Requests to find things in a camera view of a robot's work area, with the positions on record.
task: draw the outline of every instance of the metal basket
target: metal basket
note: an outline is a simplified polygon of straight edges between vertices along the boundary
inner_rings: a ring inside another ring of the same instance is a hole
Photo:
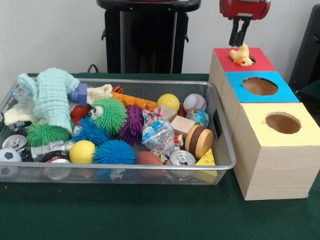
[[[172,166],[172,165],[121,165],[121,164],[74,164],[74,163],[39,163],[39,162],[0,162],[1,168],[15,170],[12,177],[0,178],[0,182],[17,183],[117,183],[117,184],[181,184],[181,185],[217,185],[227,170],[236,164],[236,157],[226,125],[226,119],[219,95],[215,86],[202,81],[159,81],[159,80],[113,80],[113,79],[79,79],[91,87],[101,87],[105,84],[122,86],[125,94],[134,97],[157,101],[167,93],[176,95],[180,102],[189,94],[200,94],[207,101],[207,113],[210,116],[209,129],[214,131],[212,144],[216,166]],[[12,107],[15,100],[11,91],[0,105],[4,113]],[[0,143],[10,135],[1,116]],[[134,145],[135,152],[149,151],[144,145]],[[59,173],[67,172],[64,179],[53,180],[44,171]]]

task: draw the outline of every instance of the yellow rubber duck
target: yellow rubber duck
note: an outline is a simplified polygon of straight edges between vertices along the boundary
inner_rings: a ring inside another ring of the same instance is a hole
[[[254,62],[251,60],[249,47],[247,44],[243,43],[243,45],[240,47],[238,51],[231,50],[230,51],[230,57],[232,61],[235,64],[238,64],[243,67],[248,67],[254,64]]]

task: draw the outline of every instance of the baseball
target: baseball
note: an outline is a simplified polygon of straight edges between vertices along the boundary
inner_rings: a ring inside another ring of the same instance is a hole
[[[207,109],[207,101],[199,94],[190,94],[183,102],[183,109],[186,113],[193,109],[202,109],[205,111]]]

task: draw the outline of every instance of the green spiky ball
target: green spiky ball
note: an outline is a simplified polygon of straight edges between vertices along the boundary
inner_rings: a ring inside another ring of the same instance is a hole
[[[116,135],[126,123],[128,117],[126,107],[118,99],[98,99],[94,101],[92,107],[101,106],[103,114],[94,122],[101,128],[105,129],[108,134]]]
[[[49,126],[34,122],[28,127],[26,139],[31,147],[40,147],[48,145],[51,142],[63,140],[67,141],[70,138],[68,130],[60,126]]]

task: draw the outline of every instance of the light blue cloth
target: light blue cloth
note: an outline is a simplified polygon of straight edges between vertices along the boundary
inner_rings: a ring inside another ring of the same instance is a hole
[[[20,88],[33,94],[34,115],[45,119],[50,126],[59,126],[72,133],[68,95],[80,81],[66,71],[49,68],[36,81],[22,73],[18,76]]]

